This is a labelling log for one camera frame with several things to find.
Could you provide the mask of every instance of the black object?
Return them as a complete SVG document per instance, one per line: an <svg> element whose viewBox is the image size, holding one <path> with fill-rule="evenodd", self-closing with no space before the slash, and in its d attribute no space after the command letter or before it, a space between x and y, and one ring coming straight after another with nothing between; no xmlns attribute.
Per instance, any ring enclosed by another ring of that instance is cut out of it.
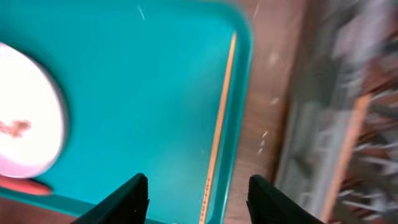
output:
<svg viewBox="0 0 398 224"><path fill-rule="evenodd" d="M252 224L323 224L259 175L250 178L247 204Z"/></svg>
<svg viewBox="0 0 398 224"><path fill-rule="evenodd" d="M148 178L137 174L72 224L143 224L148 204Z"/></svg>

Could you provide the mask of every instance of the wooden edge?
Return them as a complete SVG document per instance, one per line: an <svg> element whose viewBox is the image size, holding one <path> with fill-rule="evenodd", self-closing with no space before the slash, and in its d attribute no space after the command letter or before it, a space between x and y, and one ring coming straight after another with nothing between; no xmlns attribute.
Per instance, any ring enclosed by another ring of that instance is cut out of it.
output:
<svg viewBox="0 0 398 224"><path fill-rule="evenodd" d="M212 183L213 183L214 171L215 171L215 167L216 167L218 146L220 144L221 130L223 128L226 102L228 99L229 83L231 81L231 73L232 73L232 65L233 65L233 60L234 60L235 46L236 46L236 33L234 32L234 34L232 35L232 40L231 40L231 47L229 48L228 62L226 64L223 90L221 92L220 105L219 105L218 114L217 114L216 129L215 129L214 138L213 138L213 145L211 147L210 164L209 164L209 169L208 169L208 174L207 174L207 179L206 179L205 193L203 195L203 203L202 203L201 211L200 211L199 224L204 224L206 222L208 202L210 199L210 192L211 192L211 187L212 187Z"/></svg>
<svg viewBox="0 0 398 224"><path fill-rule="evenodd" d="M360 97L355 102L353 115L349 121L346 137L340 151L338 166L334 171L334 175L332 177L333 181L328 189L325 206L323 207L323 211L320 216L320 220L325 223L327 223L331 217L340 185L344 179L349 160L351 159L351 155L353 153L353 148L358 140L371 98L372 94L367 94Z"/></svg>

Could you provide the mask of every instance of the red object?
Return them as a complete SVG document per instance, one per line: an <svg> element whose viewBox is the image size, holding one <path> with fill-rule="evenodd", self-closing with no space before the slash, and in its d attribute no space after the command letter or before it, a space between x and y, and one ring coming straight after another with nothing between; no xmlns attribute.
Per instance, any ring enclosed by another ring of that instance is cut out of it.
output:
<svg viewBox="0 0 398 224"><path fill-rule="evenodd" d="M52 190L31 179L17 179L0 175L0 187L31 195L50 195Z"/></svg>
<svg viewBox="0 0 398 224"><path fill-rule="evenodd" d="M21 137L22 132L28 129L30 129L29 121L13 121L11 126L7 126L0 121L0 132L10 134L14 138Z"/></svg>

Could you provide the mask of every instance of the teal tray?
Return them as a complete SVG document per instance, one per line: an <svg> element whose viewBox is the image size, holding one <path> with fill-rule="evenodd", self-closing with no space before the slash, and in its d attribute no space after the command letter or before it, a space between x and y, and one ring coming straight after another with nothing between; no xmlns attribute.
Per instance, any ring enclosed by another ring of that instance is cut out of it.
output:
<svg viewBox="0 0 398 224"><path fill-rule="evenodd" d="M0 194L74 216L142 172L148 222L198 223L235 31L207 215L223 222L252 57L251 31L237 10L175 0L1 4L0 42L49 71L62 89L69 130L58 161L37 178L53 196Z"/></svg>

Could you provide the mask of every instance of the white plate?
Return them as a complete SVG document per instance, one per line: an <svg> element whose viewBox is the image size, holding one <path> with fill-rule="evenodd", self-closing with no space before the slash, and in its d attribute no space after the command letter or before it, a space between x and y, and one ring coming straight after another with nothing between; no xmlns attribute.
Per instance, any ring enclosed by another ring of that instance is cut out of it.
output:
<svg viewBox="0 0 398 224"><path fill-rule="evenodd" d="M0 175L34 177L55 162L65 134L58 94L42 68L0 43Z"/></svg>

